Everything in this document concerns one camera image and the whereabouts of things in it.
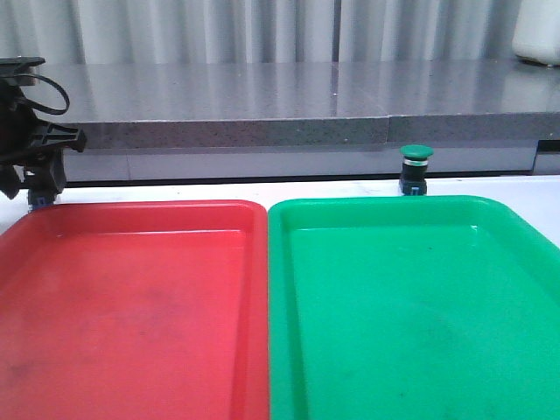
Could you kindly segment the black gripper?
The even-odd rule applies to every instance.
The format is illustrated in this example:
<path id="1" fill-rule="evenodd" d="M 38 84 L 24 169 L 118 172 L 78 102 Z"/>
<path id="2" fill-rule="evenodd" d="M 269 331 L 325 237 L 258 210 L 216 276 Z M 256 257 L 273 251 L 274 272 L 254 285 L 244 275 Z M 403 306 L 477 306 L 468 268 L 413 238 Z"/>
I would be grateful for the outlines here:
<path id="1" fill-rule="evenodd" d="M 61 116 L 70 107 L 67 91 L 56 81 L 34 71 L 45 63 L 46 59 L 39 56 L 1 59 L 0 190 L 9 200 L 21 189 L 21 179 L 13 165 L 26 165 L 30 193 L 58 195 L 67 184 L 61 150 L 69 148 L 82 152 L 87 144 L 82 129 L 48 122 L 36 115 L 41 112 Z M 52 108 L 26 97 L 22 87 L 32 86 L 37 81 L 54 88 L 65 106 Z"/>

